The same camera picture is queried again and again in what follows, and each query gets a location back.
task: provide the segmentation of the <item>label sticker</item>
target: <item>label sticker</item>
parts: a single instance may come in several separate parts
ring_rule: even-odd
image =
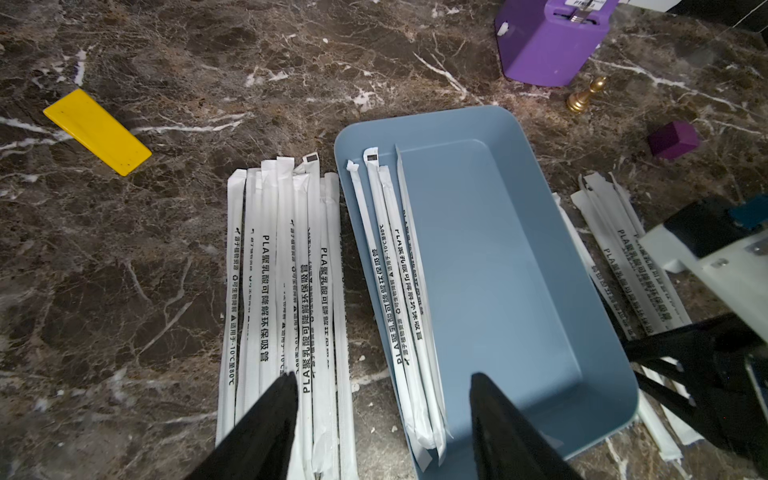
[[[597,11],[603,8],[603,5],[605,5],[606,0],[594,0],[591,5],[589,5],[589,0],[565,0],[565,4],[569,7],[576,7],[576,8],[584,8],[587,5],[589,5],[589,9],[591,11]]]

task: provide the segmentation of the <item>chess piece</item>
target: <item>chess piece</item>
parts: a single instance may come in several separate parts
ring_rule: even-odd
[[[589,90],[572,93],[565,102],[568,110],[576,114],[586,111],[589,107],[590,97],[605,88],[606,80],[606,77],[597,77],[589,84]]]

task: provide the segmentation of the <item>blue plastic tray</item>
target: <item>blue plastic tray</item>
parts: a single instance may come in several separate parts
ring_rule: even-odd
[[[395,144],[408,180],[454,437],[445,463],[432,462],[420,478],[476,478],[469,408],[474,372],[487,374],[565,458],[626,425],[637,408],[627,357],[520,124],[500,107],[367,121],[336,138],[336,164],[390,370],[346,162],[362,164],[362,152],[378,147],[396,182]],[[375,219],[365,165],[359,171]]]

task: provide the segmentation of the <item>dark marble surface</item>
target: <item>dark marble surface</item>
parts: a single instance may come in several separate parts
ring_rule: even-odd
[[[348,124],[499,104],[553,190],[614,172],[646,225],[710,192],[768,184],[768,52],[756,34],[620,6],[569,89],[501,75],[498,2],[5,0],[0,5],[0,476],[182,478],[213,448],[226,178],[319,151]],[[74,81],[154,152],[119,177],[42,114]],[[671,120],[702,146],[673,163],[644,141]],[[566,201],[579,227],[583,220]],[[590,243],[588,234],[584,238]],[[349,219],[346,302],[361,478],[411,478]],[[688,275],[690,316],[725,311]],[[579,455],[585,478],[755,478],[706,443],[664,464],[633,425]]]
[[[768,3],[763,0],[682,0],[670,13],[761,32],[768,38]]]

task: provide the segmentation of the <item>purple cube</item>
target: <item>purple cube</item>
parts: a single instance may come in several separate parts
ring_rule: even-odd
[[[698,147],[701,141],[696,129],[686,121],[673,121],[648,136],[654,157],[674,160]]]

